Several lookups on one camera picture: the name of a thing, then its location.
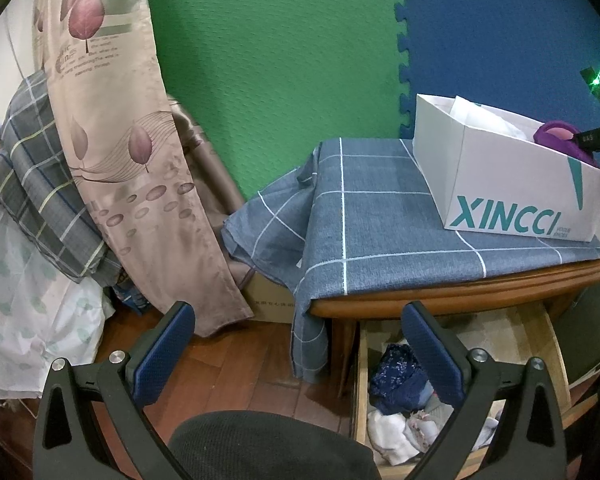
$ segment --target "foam mat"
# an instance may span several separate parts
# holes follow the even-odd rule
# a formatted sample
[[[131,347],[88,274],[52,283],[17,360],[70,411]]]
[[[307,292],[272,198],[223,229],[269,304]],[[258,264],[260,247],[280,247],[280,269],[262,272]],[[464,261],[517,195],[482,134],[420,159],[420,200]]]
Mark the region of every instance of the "foam mat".
[[[245,195],[330,137],[398,137],[404,0],[149,0],[167,92]]]

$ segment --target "open drawer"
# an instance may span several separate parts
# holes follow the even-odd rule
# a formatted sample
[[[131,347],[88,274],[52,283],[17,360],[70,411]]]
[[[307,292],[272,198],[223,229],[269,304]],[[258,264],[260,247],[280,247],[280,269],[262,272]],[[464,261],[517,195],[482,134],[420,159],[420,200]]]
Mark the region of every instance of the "open drawer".
[[[436,318],[440,325],[451,329],[468,348],[484,348],[496,361],[523,364],[532,357],[542,358],[554,384],[560,412],[571,407],[567,374],[551,321],[539,302],[527,303],[501,310],[459,314]],[[353,437],[371,446],[366,433],[366,414],[370,409],[367,384],[382,356],[382,345],[398,341],[400,321],[367,321],[360,325],[357,380],[354,391]],[[479,467],[487,448],[472,452],[458,475],[464,478]],[[414,463],[378,466],[383,479],[398,480],[407,476]]]

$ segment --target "wooden table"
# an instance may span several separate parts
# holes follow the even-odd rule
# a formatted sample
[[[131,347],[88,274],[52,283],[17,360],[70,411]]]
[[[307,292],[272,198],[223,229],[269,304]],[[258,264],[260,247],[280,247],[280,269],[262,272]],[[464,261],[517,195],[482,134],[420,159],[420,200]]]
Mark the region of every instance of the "wooden table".
[[[585,287],[596,282],[600,282],[600,260],[590,260],[476,282],[313,300],[309,312],[331,319],[331,374],[340,378],[341,396],[359,320],[399,319],[404,305],[413,300],[420,300],[434,316],[542,300],[551,320],[555,320]]]

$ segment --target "white box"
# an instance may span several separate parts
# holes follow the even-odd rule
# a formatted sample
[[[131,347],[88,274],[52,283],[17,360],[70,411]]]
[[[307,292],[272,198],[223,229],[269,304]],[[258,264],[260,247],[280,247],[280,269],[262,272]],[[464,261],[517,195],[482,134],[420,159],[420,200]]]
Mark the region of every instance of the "white box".
[[[418,94],[413,152],[446,229],[590,241],[600,170],[533,142],[539,121],[482,106],[531,140],[465,126],[454,100]]]

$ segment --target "plaid cloth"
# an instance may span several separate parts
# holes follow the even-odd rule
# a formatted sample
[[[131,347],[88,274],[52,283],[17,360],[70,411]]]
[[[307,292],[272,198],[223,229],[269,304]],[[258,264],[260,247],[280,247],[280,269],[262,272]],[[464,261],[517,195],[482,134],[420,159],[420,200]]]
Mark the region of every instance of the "plaid cloth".
[[[324,320],[311,300],[468,282],[600,258],[600,242],[443,228],[403,139],[333,139],[230,216],[236,259],[296,298],[291,356],[309,381],[327,362]]]
[[[114,285],[120,262],[102,240],[64,159],[41,70],[24,79],[0,131],[0,204],[58,270]]]

